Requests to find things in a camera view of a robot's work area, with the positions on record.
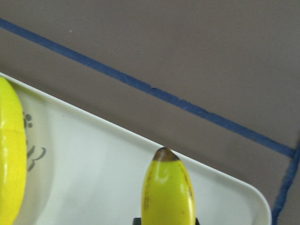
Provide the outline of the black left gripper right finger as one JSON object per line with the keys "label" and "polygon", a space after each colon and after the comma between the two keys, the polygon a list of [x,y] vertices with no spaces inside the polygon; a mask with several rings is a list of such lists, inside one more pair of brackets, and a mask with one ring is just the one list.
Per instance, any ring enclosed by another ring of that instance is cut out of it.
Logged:
{"label": "black left gripper right finger", "polygon": [[200,225],[198,218],[195,218],[195,225]]}

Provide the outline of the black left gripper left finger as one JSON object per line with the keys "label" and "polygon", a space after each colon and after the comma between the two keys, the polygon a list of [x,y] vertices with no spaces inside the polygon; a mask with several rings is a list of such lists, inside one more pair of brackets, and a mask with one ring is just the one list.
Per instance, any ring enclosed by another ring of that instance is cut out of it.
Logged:
{"label": "black left gripper left finger", "polygon": [[142,224],[142,220],[140,217],[133,218],[133,225],[141,225],[141,224]]}

